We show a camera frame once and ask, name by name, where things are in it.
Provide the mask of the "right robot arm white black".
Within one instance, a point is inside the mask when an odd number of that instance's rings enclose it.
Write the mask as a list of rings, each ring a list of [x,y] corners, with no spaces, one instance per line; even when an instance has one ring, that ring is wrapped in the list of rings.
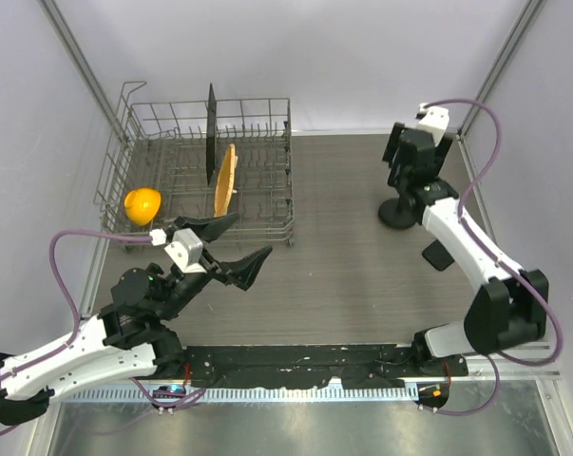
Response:
[[[427,262],[437,270],[457,264],[475,292],[461,321],[414,335],[411,363],[424,375],[436,373],[449,356],[503,352],[540,340],[546,330],[546,276],[501,253],[440,178],[451,143],[449,137],[436,141],[422,127],[395,123],[383,156],[397,195],[379,206],[379,219],[396,230],[423,226],[435,238],[423,252]]]

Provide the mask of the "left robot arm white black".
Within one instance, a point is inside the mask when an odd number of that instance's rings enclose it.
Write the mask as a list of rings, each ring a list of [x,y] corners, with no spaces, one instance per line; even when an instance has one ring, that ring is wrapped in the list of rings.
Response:
[[[0,424],[21,425],[53,403],[116,380],[177,377],[185,354],[166,322],[212,281],[248,290],[273,251],[267,245],[236,261],[213,257],[208,244],[238,218],[178,217],[144,236],[115,236],[163,248],[169,270],[155,263],[131,268],[112,288],[110,303],[88,319],[76,315],[70,333],[27,353],[0,352]]]

